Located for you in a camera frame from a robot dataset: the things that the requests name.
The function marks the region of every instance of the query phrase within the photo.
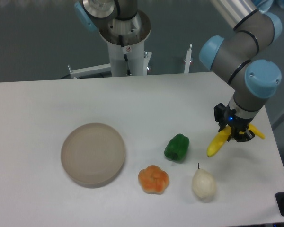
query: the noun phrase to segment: white pear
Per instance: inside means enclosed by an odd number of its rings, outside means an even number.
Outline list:
[[[193,177],[192,189],[200,199],[213,197],[217,191],[216,180],[206,170],[197,169]]]

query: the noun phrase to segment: robotic arm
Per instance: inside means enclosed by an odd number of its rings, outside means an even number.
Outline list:
[[[212,4],[236,32],[229,40],[210,38],[199,55],[209,70],[235,90],[226,107],[218,104],[214,108],[215,120],[219,132],[227,125],[231,128],[227,141],[250,141],[255,134],[249,123],[281,82],[281,72],[274,63],[251,58],[278,38],[282,23],[272,13],[261,14],[251,0],[212,0]],[[221,146],[208,150],[207,155],[216,154]]]
[[[89,31],[99,29],[107,43],[113,77],[146,73],[144,41],[151,23],[137,0],[79,0],[75,10],[82,24]]]

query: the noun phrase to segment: plate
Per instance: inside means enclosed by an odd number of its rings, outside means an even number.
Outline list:
[[[101,187],[119,173],[125,159],[125,145],[112,127],[91,123],[75,129],[61,150],[64,170],[76,183]]]

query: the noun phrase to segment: white table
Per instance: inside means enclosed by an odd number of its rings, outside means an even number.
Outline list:
[[[213,227],[284,222],[275,193],[284,169],[263,108],[253,121],[266,139],[226,143],[208,158],[216,135],[213,107],[233,90],[213,73],[0,83],[0,227]],[[65,173],[60,151],[77,127],[101,122],[126,144],[119,176],[88,189]],[[178,133],[190,138],[183,163],[164,157]],[[200,167],[218,192],[199,201],[191,181]],[[143,192],[138,173],[158,165],[169,174],[162,195]]]

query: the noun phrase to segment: banana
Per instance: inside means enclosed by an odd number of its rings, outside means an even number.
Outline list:
[[[255,135],[261,139],[265,139],[265,135],[259,131],[254,125],[249,124],[248,129],[251,130]],[[207,148],[207,156],[212,157],[221,149],[224,143],[227,141],[231,134],[231,127],[226,126],[225,129],[221,130],[212,140]]]

